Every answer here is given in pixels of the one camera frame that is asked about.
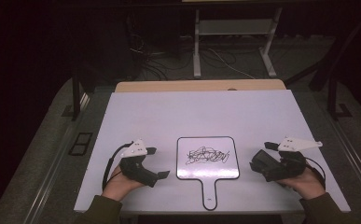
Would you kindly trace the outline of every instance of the small whiteboard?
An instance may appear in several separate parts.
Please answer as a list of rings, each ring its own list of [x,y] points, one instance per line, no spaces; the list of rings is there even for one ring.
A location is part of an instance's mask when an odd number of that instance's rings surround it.
[[[201,181],[203,206],[217,207],[215,182],[239,177],[234,141],[230,137],[182,137],[177,140],[176,174],[182,180]]]

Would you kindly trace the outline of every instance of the white board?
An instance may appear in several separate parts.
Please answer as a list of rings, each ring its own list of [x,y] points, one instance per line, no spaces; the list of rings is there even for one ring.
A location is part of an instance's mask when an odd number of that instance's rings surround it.
[[[239,177],[238,160],[230,137],[181,137],[177,140],[176,174],[182,180],[198,180],[203,206],[217,207],[215,182]]]
[[[201,183],[176,176],[177,140],[184,136],[230,136],[236,146],[240,176],[217,181],[219,199],[214,211],[201,201]],[[113,152],[142,138],[156,147],[143,161],[156,173],[171,171],[154,188],[131,192],[123,201],[123,214],[280,214],[303,211],[294,190],[267,183],[250,169],[249,162],[264,142],[281,143],[286,136],[313,139],[291,91],[185,91],[113,93],[108,103],[75,210],[89,208],[102,193],[104,169]],[[317,148],[302,153],[326,171],[326,188],[342,211],[350,211],[337,182]],[[118,164],[118,156],[113,168]]]

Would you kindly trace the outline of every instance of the metal frame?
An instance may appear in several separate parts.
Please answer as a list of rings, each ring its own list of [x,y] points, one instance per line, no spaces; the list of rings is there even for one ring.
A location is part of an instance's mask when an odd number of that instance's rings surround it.
[[[276,28],[279,23],[281,13],[282,8],[278,7],[272,20],[200,21],[200,12],[197,9],[195,13],[195,37],[193,55],[194,77],[201,78],[201,60],[199,54],[200,35],[267,35],[267,42],[265,43],[265,46],[260,49],[259,53],[261,55],[265,68],[267,69],[268,75],[270,77],[277,77],[268,53],[271,48],[272,40],[274,38]],[[268,29],[264,29],[263,25],[267,22],[270,23],[270,27]],[[228,25],[230,24],[232,24],[232,26],[236,25],[238,27],[242,27],[242,25],[244,24],[245,26],[249,25],[249,27],[243,27],[244,29],[240,29],[239,31],[229,31]]]

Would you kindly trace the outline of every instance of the paddle handle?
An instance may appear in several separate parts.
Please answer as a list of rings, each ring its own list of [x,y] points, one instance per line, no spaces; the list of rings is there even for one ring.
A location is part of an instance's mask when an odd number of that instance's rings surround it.
[[[202,180],[203,206],[209,210],[215,210],[217,207],[217,197],[215,193],[215,180]]]

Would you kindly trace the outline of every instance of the drawing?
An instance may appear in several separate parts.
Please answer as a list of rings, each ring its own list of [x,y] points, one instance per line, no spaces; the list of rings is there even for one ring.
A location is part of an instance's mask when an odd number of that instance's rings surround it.
[[[189,151],[187,157],[188,161],[186,162],[186,165],[190,165],[191,163],[210,163],[216,161],[226,163],[229,158],[229,152],[223,153],[212,147],[200,147],[197,150]]]

